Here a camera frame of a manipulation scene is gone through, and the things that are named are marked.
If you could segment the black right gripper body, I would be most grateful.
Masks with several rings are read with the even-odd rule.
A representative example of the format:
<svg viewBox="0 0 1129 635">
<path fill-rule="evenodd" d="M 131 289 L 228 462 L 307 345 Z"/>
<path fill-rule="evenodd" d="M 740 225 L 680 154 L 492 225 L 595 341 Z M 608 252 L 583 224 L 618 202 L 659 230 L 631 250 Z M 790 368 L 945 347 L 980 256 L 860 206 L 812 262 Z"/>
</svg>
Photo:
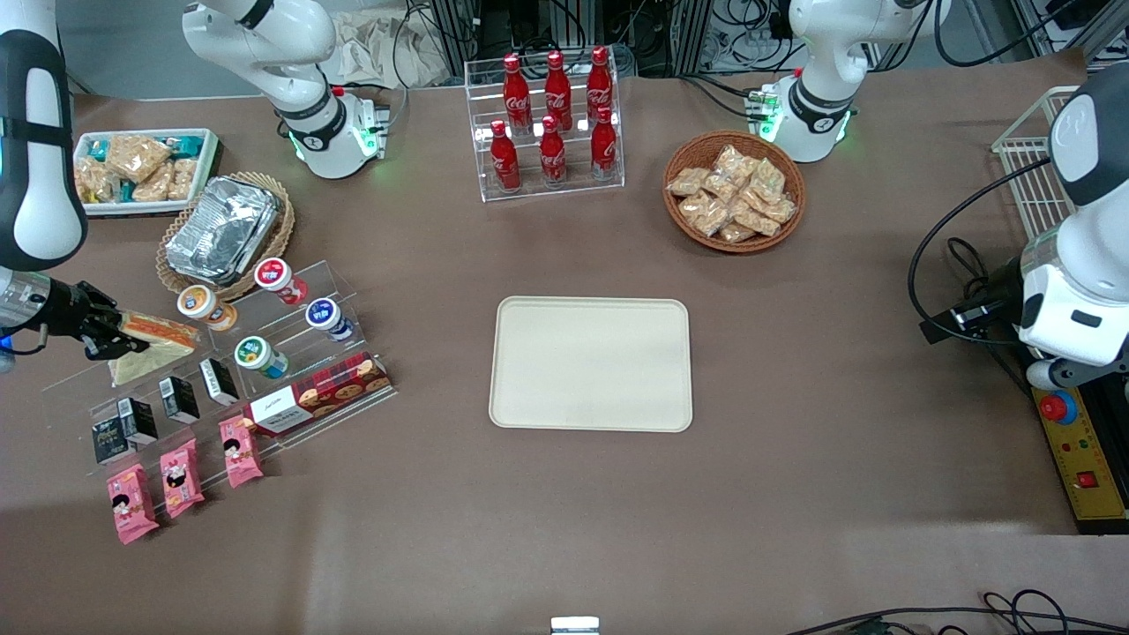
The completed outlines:
<svg viewBox="0 0 1129 635">
<path fill-rule="evenodd" d="M 70 337 L 85 345 L 85 336 L 122 334 L 102 325 L 102 308 L 110 306 L 116 306 L 116 302 L 87 281 L 70 285 L 52 279 L 35 323 L 45 325 L 49 336 Z"/>
</svg>

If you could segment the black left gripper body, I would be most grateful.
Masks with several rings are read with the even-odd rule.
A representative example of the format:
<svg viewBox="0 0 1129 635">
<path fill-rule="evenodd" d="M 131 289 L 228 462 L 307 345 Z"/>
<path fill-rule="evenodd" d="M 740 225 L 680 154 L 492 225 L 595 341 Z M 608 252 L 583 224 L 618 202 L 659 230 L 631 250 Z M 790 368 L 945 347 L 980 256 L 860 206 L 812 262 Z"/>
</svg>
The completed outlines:
<svg viewBox="0 0 1129 635">
<path fill-rule="evenodd" d="M 987 312 L 1019 312 L 1024 301 L 1021 259 L 1009 258 L 992 273 L 977 279 L 968 292 L 968 301 Z"/>
</svg>

